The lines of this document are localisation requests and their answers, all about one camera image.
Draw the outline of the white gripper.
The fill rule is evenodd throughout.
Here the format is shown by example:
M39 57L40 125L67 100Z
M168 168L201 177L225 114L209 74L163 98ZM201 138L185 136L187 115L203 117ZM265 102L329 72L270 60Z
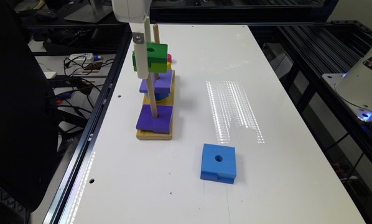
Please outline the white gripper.
M148 12L151 0L112 0L115 18L130 23L133 34L137 76L146 79L149 74L147 43L151 43L151 26Z

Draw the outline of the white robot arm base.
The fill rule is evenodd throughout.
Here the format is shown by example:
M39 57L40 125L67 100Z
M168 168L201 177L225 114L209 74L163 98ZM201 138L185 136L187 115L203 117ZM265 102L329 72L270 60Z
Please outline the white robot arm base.
M325 73L322 78L360 121L372 123L372 47L346 73Z

